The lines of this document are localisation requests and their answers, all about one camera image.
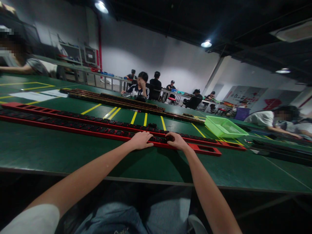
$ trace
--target ceiling light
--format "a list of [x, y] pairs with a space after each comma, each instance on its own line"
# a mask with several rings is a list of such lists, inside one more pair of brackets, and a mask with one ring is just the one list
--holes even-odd
[[208, 48], [208, 47], [212, 46], [212, 44], [210, 43], [210, 40], [206, 40], [204, 43], [201, 44], [201, 46]]
[[282, 68], [281, 70], [277, 70], [276, 73], [286, 74], [290, 73], [290, 70], [288, 68]]
[[102, 1], [98, 1], [96, 4], [95, 4], [95, 7], [100, 11], [100, 12], [103, 12], [105, 14], [108, 13], [108, 9], [105, 7], [105, 4], [102, 2]]

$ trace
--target ceiling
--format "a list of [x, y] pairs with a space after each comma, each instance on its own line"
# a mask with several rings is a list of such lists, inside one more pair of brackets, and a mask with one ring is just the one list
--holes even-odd
[[[68, 1], [94, 8], [96, 0]], [[312, 84], [312, 39], [288, 43], [269, 34], [312, 18], [309, 0], [102, 1], [116, 20], [196, 46], [210, 39], [207, 53], [230, 55], [272, 72], [287, 67], [292, 72], [285, 76]]]

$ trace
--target green workbench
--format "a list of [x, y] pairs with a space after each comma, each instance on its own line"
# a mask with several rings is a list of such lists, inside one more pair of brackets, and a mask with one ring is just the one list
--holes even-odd
[[[59, 88], [80, 88], [93, 92], [118, 93], [41, 76], [4, 74], [0, 77], [0, 104], [20, 102], [56, 110], [83, 113], [94, 108], [97, 103], [73, 98], [55, 98], [35, 102], [24, 98], [10, 97], [8, 94], [25, 91], [41, 92]], [[189, 113], [197, 118], [205, 118], [207, 113], [185, 109], [159, 102], [152, 102], [167, 111]], [[85, 114], [111, 118], [122, 122], [143, 125], [156, 123], [159, 129], [181, 132], [189, 135], [236, 142], [248, 147], [244, 139], [219, 139], [205, 126], [192, 125], [152, 114], [100, 105]], [[122, 144], [121, 141], [90, 137], [27, 125], [0, 121], [0, 170], [49, 175], [67, 175], [94, 158]], [[243, 189], [294, 194], [312, 194], [312, 169], [303, 165], [266, 158], [246, 152], [219, 148], [221, 157], [199, 154], [198, 157], [220, 188]], [[126, 156], [109, 174], [107, 179], [140, 181], [159, 184], [192, 185], [192, 177], [187, 160], [182, 152], [152, 147], [135, 151]]]

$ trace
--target green plastic basket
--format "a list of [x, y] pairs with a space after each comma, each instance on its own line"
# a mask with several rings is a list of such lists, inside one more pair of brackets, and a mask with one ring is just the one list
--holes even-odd
[[217, 137], [238, 138], [241, 136], [249, 135], [246, 131], [244, 131], [235, 123], [226, 118], [207, 115], [205, 125]]

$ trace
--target white paper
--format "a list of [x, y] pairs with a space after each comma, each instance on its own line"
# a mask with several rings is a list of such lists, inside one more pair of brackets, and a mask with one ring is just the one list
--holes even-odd
[[34, 92], [22, 92], [22, 93], [13, 93], [9, 94], [14, 97], [21, 97], [21, 98], [26, 98], [29, 100], [34, 100], [34, 101], [47, 101], [50, 99], [54, 99], [56, 97], [40, 94], [40, 93], [34, 93]]
[[58, 89], [43, 91], [40, 93], [49, 94], [49, 95], [53, 95], [53, 96], [57, 96], [57, 97], [63, 97], [63, 98], [68, 97], [68, 94], [61, 93]]

